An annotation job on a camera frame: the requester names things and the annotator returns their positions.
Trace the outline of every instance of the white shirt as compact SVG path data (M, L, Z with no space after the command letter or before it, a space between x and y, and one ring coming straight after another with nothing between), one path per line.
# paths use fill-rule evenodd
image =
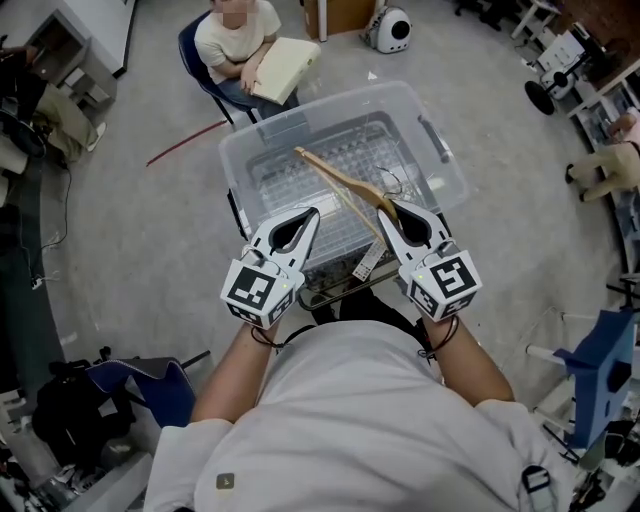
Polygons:
M571 477L526 408L471 407L433 379L419 348L378 322L301 334L235 425L162 431L145 512L528 510L520 480L531 464L549 471L556 510L567 510Z
M264 38L274 35L280 28L278 13L266 0L256 0L255 12L247 15L247 23L231 30L222 25L221 14L211 13L200 22L194 42L200 60L209 68L214 83L227 78L213 66L220 66L225 60L244 62L258 51Z

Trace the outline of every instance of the book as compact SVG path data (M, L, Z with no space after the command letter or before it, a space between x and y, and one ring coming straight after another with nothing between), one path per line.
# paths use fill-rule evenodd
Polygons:
M319 56L316 43L279 37L258 67L253 95L283 105Z

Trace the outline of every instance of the gray floor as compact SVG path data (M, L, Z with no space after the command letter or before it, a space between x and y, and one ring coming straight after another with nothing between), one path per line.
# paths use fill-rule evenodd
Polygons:
M69 357L93 357L110 345L121 357L180 359L210 348L217 361L238 328L218 298L242 246L217 149L231 129L209 132L145 167L222 117L185 73L176 48L178 31L208 2L139 2L129 71L105 116L108 131L72 169L69 237L46 254L47 272L59 271L61 280L48 289ZM273 3L281 34L304 37L298 2ZM618 256L604 203L581 204L565 185L565 165L585 148L564 116L545 117L527 101L523 84L534 75L506 33L470 13L455 17L447 0L396 3L412 17L410 48L381 55L356 34L331 37L301 99L361 87L370 73L418 92L472 190L447 213L485 285L463 318L531 405L558 376L522 356L537 319L549 307L594 314L612 304L604 285L617 272ZM48 180L45 240L62 230L63 182ZM393 285L379 293L417 318ZM285 330L308 323L305 315L292 313ZM532 339L575 343L577 335L560 336L557 328L548 315Z

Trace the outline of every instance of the wrist strap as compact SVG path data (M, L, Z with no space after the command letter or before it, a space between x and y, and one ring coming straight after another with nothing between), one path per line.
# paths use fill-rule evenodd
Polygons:
M438 350L440 350L447 343L449 343L458 332L458 327L460 327L460 319L458 318L458 315L453 315L451 317L451 325L449 326L447 335L444 337L444 339L440 342L440 344L436 348L432 349L431 352L427 354L427 357L434 355Z
M261 345L266 345L267 347L275 348L275 349L278 349L278 350L286 347L289 344L289 342L291 341L290 339L288 339L284 343L274 343L269 338L267 338L267 335L264 333L264 331L262 329L258 329L257 327L252 327L251 328L251 337L254 340L256 340L258 343L260 343Z

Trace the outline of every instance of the transparent plastic storage box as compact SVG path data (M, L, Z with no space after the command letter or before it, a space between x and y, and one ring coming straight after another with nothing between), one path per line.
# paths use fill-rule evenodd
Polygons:
M416 93L388 82L314 101L226 137L220 144L229 200L250 240L267 218L315 206L320 227L307 275L364 253L374 234L295 152L302 146L353 178L441 213L468 196L467 184ZM378 225L376 212L343 189Z

